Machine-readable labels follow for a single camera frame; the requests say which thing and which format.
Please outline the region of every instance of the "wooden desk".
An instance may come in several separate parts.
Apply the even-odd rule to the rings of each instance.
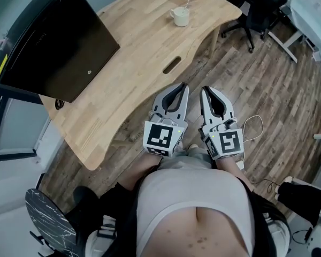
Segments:
[[[41,96],[53,123],[90,170],[104,160],[120,125],[145,99],[173,83],[190,65],[212,32],[210,55],[220,25],[241,11],[226,0],[190,0],[190,23],[177,27],[169,11],[187,0],[117,0],[98,15],[120,50],[73,103],[57,111],[55,100]],[[181,61],[163,70],[177,57]]]

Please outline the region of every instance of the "white crop top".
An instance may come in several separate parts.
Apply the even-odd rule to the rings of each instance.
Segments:
[[[152,232],[166,215],[186,207],[224,213],[238,228],[252,256],[255,227],[247,192],[230,173],[212,169],[162,169],[147,176],[138,197],[136,256],[141,256]]]

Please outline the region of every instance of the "white desk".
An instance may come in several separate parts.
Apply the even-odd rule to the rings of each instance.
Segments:
[[[308,0],[288,0],[286,6],[291,13],[288,18],[297,28],[285,43],[282,43],[272,32],[269,35],[290,55],[294,62],[297,58],[289,50],[289,47],[302,35],[305,35],[314,45],[313,57],[321,61],[321,14],[310,4]]]

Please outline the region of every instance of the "white cable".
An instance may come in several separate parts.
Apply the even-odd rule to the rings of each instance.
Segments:
[[[245,140],[243,143],[246,143],[246,142],[248,142],[248,141],[255,140],[255,139],[257,139],[258,137],[262,136],[262,134],[263,134],[263,131],[264,131],[264,123],[263,123],[262,118],[261,118],[259,115],[253,115],[253,116],[251,116],[250,118],[246,119],[246,121],[244,122],[244,125],[243,125],[243,127],[242,127],[242,135],[244,136],[244,131],[245,131],[246,122],[247,122],[248,120],[254,118],[254,117],[259,117],[259,118],[260,118],[260,120],[261,120],[261,122],[262,122],[262,132],[261,132],[258,136],[254,137],[254,138],[252,138],[252,139],[247,139],[247,140]],[[242,161],[244,161],[244,160],[245,160],[245,149],[244,149],[244,152],[242,153],[242,156],[243,156]]]

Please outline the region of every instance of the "wooden floor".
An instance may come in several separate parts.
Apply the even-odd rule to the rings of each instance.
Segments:
[[[273,32],[286,40],[293,30],[279,24]],[[232,101],[239,125],[252,115],[263,118],[263,135],[244,146],[246,175],[252,182],[267,178],[279,183],[288,175],[312,181],[321,156],[321,141],[312,138],[314,133],[321,133],[321,63],[311,59],[312,51],[306,44],[297,43],[291,48],[299,60],[295,64],[269,36],[263,41],[259,34],[253,35],[253,54],[248,52],[244,31],[238,29],[225,39],[219,37],[211,59],[209,41],[205,40],[192,65],[178,79],[190,86],[184,146],[202,145],[197,131],[203,123],[199,93],[202,86],[213,86]],[[153,99],[140,106],[116,135],[116,139],[134,142],[131,147],[111,147],[108,159],[97,170],[89,171],[64,143],[42,180],[41,191],[68,211],[76,186],[88,186],[98,195],[108,190],[142,150],[143,121]],[[248,121],[245,138],[260,132],[259,119]],[[256,192],[276,203],[273,193],[266,191],[268,185],[260,183]],[[283,206],[276,204],[288,215]]]

